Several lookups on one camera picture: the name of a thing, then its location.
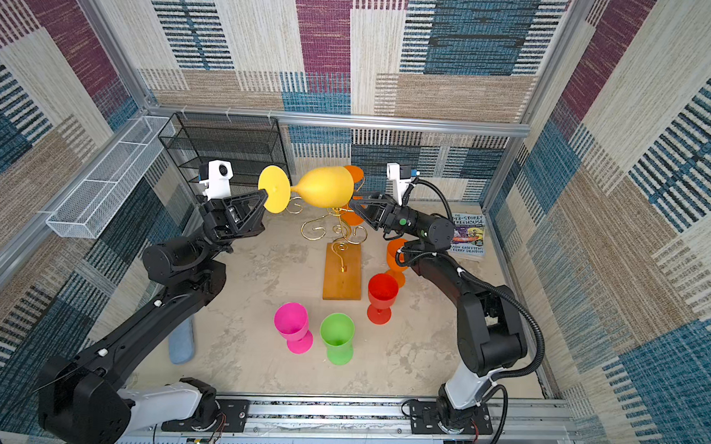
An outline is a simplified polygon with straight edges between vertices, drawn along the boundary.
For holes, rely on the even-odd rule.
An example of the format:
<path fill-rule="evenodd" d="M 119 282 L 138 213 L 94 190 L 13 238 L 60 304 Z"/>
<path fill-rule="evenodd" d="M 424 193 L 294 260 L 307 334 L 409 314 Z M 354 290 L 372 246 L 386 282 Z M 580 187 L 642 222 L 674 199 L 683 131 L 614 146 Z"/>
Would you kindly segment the yellow plastic wine glass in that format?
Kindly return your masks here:
<path fill-rule="evenodd" d="M 280 167 L 270 165 L 260 174 L 258 188 L 268 194 L 266 210 L 278 214 L 288 207 L 292 193 L 316 208 L 343 207 L 354 195 L 354 181 L 347 168 L 329 166 L 311 170 L 292 186 Z"/>

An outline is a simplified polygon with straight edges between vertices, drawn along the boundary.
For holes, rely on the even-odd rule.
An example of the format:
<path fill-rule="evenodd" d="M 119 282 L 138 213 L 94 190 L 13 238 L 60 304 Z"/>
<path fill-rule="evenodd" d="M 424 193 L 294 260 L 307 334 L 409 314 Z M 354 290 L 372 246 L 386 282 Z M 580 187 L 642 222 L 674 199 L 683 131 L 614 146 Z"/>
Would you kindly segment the pink plastic wine glass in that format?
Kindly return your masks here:
<path fill-rule="evenodd" d="M 290 302 L 280 306 L 273 323 L 291 353 L 305 354 L 312 348 L 314 337 L 309 330 L 309 314 L 302 304 Z"/>

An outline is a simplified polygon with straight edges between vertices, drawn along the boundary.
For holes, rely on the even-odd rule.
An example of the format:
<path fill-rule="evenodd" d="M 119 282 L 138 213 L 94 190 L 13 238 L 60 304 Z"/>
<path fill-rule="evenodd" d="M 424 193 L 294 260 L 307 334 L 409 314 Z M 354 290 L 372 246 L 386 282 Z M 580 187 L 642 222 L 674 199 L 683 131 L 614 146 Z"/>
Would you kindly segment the blue sponge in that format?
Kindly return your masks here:
<path fill-rule="evenodd" d="M 194 317 L 183 321 L 168 337 L 168 356 L 174 365 L 186 364 L 195 356 Z"/>

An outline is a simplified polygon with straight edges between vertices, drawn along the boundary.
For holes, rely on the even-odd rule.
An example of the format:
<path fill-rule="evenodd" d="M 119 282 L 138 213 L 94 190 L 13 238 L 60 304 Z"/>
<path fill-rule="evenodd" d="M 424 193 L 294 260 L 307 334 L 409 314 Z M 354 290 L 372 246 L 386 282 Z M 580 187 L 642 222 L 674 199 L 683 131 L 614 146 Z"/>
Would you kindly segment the green plastic wine glass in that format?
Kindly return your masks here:
<path fill-rule="evenodd" d="M 320 325 L 320 336 L 332 364 L 344 366 L 351 362 L 354 356 L 355 324 L 348 315 L 335 312 L 325 317 Z"/>

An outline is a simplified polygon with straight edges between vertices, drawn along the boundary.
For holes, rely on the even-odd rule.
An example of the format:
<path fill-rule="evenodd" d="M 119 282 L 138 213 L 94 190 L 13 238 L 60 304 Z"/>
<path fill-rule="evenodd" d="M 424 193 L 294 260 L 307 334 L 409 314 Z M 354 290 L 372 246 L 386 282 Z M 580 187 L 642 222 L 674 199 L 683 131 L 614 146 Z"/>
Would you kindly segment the red plastic wine glass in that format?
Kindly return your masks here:
<path fill-rule="evenodd" d="M 370 322 L 383 325 L 387 324 L 392 316 L 392 306 L 395 303 L 400 286 L 395 277 L 381 273 L 375 274 L 368 283 L 369 308 L 367 318 Z"/>

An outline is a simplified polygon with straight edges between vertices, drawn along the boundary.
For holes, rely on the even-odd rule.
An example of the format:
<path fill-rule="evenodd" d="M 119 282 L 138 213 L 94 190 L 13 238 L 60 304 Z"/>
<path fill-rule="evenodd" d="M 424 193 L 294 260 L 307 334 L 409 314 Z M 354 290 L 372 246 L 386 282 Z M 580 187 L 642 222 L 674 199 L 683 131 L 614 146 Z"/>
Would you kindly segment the colourful story book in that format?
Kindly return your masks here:
<path fill-rule="evenodd" d="M 455 212 L 451 253 L 471 257 L 485 256 L 486 217 Z"/>

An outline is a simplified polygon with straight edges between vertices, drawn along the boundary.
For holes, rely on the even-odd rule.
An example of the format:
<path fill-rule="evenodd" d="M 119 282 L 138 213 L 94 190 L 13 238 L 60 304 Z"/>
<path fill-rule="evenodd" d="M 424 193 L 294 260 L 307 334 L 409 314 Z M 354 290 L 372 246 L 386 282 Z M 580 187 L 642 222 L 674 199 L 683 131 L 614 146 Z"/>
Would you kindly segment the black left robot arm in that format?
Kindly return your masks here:
<path fill-rule="evenodd" d="M 148 247 L 143 265 L 162 290 L 114 331 L 67 360 L 52 357 L 38 375 L 37 422 L 67 444 L 115 444 L 126 433 L 178 421 L 212 429 L 220 408 L 210 384 L 184 377 L 152 391 L 124 390 L 158 344 L 219 295 L 226 266 L 217 261 L 239 239 L 263 232 L 265 190 L 209 200 L 202 226 Z"/>

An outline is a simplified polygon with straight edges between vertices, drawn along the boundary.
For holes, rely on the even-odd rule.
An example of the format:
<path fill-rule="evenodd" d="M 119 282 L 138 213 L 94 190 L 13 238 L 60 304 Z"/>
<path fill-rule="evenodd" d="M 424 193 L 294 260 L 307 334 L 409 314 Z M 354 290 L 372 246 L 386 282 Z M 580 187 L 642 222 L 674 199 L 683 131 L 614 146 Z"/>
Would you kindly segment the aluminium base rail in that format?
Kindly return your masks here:
<path fill-rule="evenodd" d="M 447 433 L 431 398 L 220 393 L 206 425 L 147 413 L 92 444 L 583 444 L 564 403 L 490 400 Z"/>

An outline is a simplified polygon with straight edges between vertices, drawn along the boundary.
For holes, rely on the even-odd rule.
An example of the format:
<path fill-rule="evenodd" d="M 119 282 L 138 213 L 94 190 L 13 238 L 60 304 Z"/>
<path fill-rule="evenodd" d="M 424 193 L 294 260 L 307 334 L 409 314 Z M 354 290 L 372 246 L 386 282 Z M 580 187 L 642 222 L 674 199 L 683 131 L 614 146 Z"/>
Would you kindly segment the black mesh shelf unit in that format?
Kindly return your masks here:
<path fill-rule="evenodd" d="M 292 171 L 286 141 L 272 118 L 176 112 L 158 138 L 199 203 L 205 199 L 201 165 L 211 160 L 231 164 L 233 195 L 255 191 L 267 166 L 278 166 L 288 175 Z"/>

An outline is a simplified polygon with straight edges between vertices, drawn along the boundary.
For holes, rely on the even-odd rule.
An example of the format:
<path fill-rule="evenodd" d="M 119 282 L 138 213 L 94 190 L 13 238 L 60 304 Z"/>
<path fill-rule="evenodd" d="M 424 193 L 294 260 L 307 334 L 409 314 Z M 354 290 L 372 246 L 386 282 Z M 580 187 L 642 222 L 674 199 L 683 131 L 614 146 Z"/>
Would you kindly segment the orange wine glass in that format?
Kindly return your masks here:
<path fill-rule="evenodd" d="M 387 274 L 393 277 L 399 287 L 404 287 L 407 279 L 404 275 L 406 268 L 398 264 L 398 251 L 406 244 L 405 239 L 394 239 L 387 245 Z"/>
<path fill-rule="evenodd" d="M 353 193 L 356 193 L 357 191 L 362 188 L 364 185 L 365 181 L 365 175 L 363 174 L 364 171 L 361 168 L 358 168 L 357 166 L 352 166 L 352 165 L 346 165 L 345 169 L 347 169 L 353 178 L 353 183 L 357 184 L 357 189 L 353 190 Z M 360 218 L 358 214 L 356 214 L 351 208 L 350 205 L 346 204 L 340 209 L 340 219 L 342 222 L 345 222 L 349 226 L 355 228 L 363 223 L 363 219 Z"/>

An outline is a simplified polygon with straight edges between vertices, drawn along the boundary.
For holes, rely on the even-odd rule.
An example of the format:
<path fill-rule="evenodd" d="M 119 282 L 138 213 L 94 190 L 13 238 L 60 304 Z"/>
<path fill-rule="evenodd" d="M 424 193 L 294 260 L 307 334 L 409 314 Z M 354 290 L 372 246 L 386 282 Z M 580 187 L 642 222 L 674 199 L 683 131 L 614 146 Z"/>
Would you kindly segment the orange back wine glass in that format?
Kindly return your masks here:
<path fill-rule="evenodd" d="M 352 166 L 352 165 L 346 165 L 345 169 L 347 169 L 353 178 L 353 183 L 357 184 L 357 189 L 353 190 L 353 193 L 356 193 L 357 191 L 362 188 L 364 185 L 365 181 L 365 175 L 363 174 L 364 171 L 361 168 L 358 168 L 357 166 Z M 363 219 L 360 218 L 358 214 L 356 214 L 351 208 L 350 205 L 346 204 L 340 209 L 340 219 L 342 222 L 345 222 L 349 226 L 355 228 L 363 223 Z"/>

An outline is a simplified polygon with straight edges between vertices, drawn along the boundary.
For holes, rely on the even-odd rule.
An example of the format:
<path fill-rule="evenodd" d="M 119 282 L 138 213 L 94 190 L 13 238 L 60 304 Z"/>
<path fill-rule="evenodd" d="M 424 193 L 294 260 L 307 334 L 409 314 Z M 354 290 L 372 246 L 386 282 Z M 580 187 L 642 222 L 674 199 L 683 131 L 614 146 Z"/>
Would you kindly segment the orange front wine glass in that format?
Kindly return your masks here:
<path fill-rule="evenodd" d="M 404 275 L 406 268 L 398 264 L 398 251 L 406 244 L 405 239 L 394 239 L 387 245 L 387 274 L 393 277 L 399 287 L 404 287 L 407 279 Z"/>

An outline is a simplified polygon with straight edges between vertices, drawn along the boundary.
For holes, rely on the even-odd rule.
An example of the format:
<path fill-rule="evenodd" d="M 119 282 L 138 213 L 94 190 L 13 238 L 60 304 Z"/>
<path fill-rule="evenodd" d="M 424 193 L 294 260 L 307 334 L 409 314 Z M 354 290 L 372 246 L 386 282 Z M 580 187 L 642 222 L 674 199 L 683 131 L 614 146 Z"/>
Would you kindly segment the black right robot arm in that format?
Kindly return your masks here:
<path fill-rule="evenodd" d="M 397 265 L 430 281 L 455 306 L 461 362 L 439 391 L 436 413 L 441 431 L 459 434 L 505 379 L 537 372 L 546 343 L 539 323 L 509 287 L 477 278 L 451 256 L 452 215 L 413 209 L 410 195 L 376 192 L 348 205 L 372 229 L 409 236 L 397 251 Z"/>

